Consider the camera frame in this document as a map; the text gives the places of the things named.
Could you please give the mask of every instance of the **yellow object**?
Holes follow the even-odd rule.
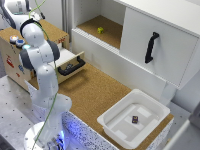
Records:
[[[99,34],[102,34],[102,33],[104,32],[104,29],[103,29],[102,27],[99,27],[99,28],[97,29],[97,32],[98,32]]]

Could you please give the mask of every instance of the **cork surface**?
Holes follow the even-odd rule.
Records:
[[[38,88],[36,78],[29,82]],[[72,99],[72,113],[120,150],[125,149],[105,134],[97,118],[129,92],[131,89],[88,63],[82,71],[62,82],[58,91]],[[172,119],[173,116],[168,115],[136,150],[146,149]]]
[[[103,16],[98,16],[81,25],[78,25],[77,27],[101,39],[102,41],[120,49],[122,29],[123,29],[122,25],[117,24]],[[97,29],[99,27],[102,27],[104,29],[103,34],[99,34],[97,32]]]
[[[50,24],[49,22],[45,20],[40,20],[40,23],[42,27],[44,28],[44,30],[47,32],[49,39],[51,41],[55,42],[64,36],[68,36],[66,32],[60,30],[59,28],[55,27],[54,25]],[[20,32],[11,27],[0,31],[0,37],[7,42],[10,42],[11,35],[17,35],[19,39],[23,39]]]

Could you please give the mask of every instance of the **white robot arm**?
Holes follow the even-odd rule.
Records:
[[[25,68],[34,69],[37,74],[39,90],[30,91],[29,89],[32,103],[46,108],[48,113],[58,92],[56,72],[48,63],[59,59],[59,49],[54,42],[45,40],[40,24],[37,22],[37,15],[32,16],[31,19],[26,15],[30,11],[28,0],[0,0],[0,7],[0,12],[7,22],[12,28],[19,30],[22,37],[31,46],[20,52],[19,59]],[[48,147],[48,143],[52,140],[55,143],[56,136],[62,132],[61,114],[68,111],[71,106],[72,102],[69,97],[57,95],[53,111],[39,137],[40,142],[37,142],[40,147],[46,147],[43,149],[48,150],[55,149],[55,147]],[[66,149],[66,145],[63,144],[59,149]]]

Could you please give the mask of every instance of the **drawer handle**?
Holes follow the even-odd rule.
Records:
[[[85,65],[85,61],[81,59],[80,56],[77,56],[77,61],[79,64],[66,70],[62,70],[61,67],[58,67],[58,72],[63,76],[67,76]]]
[[[151,53],[153,50],[153,45],[154,45],[154,40],[157,39],[159,37],[159,34],[156,32],[153,32],[153,36],[151,37],[150,41],[149,41],[149,45],[147,48],[147,53],[145,56],[145,63],[148,64],[149,62],[151,62],[153,60],[153,57],[151,57]]]

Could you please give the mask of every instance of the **small dark object in bin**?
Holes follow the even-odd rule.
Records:
[[[138,117],[137,116],[133,116],[132,123],[138,123]]]

